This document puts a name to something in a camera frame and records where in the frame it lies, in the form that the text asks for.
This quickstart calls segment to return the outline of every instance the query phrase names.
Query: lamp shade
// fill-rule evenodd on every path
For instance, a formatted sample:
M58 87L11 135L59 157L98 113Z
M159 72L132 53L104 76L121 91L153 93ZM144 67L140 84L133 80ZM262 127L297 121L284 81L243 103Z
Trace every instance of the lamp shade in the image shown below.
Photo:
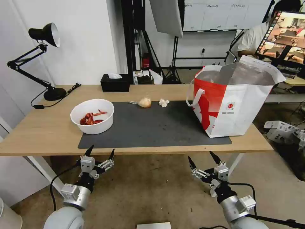
M29 29L29 35L35 40L45 40L50 45L60 47L60 38L57 27L54 23L49 23L42 29Z

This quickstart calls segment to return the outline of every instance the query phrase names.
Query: red and white shopping bag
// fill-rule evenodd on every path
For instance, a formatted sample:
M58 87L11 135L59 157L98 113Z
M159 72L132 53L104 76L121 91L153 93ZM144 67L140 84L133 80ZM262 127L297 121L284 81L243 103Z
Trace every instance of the red and white shopping bag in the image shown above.
M285 77L274 66L243 56L239 63L205 66L194 82L192 107L209 137L244 135L272 87Z

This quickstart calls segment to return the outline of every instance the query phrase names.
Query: white bowl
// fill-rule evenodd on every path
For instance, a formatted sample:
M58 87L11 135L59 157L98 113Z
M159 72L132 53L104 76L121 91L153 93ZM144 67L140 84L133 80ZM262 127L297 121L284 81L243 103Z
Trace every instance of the white bowl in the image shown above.
M94 120L102 119L103 121L94 125L81 125L80 120L87 113L98 113L98 110L107 112L99 116L93 116ZM71 121L76 124L79 129L86 134L100 134L108 130L113 124L113 104L104 99L92 99L80 103L70 113Z

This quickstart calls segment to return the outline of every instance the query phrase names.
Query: cooked crayfish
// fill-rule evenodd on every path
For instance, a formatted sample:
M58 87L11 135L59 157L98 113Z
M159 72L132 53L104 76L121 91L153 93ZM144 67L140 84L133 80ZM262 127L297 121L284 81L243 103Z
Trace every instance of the cooked crayfish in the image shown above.
M81 125L93 125L93 124L97 124L97 123L100 123L102 122L103 120L101 119L97 119L97 120L93 120L93 116L98 116L98 115L101 115L101 114L106 114L107 112L104 112L104 111L101 111L99 110L99 113L87 113L85 115L85 117L83 117L81 120L80 120L80 124Z

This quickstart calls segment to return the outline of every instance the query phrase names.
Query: logo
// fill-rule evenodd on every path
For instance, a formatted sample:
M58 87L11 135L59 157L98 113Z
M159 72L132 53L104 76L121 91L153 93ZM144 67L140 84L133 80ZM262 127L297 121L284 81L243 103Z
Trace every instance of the logo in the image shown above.
M234 102L228 103L228 104L227 104L227 110L234 110L234 105L235 105Z

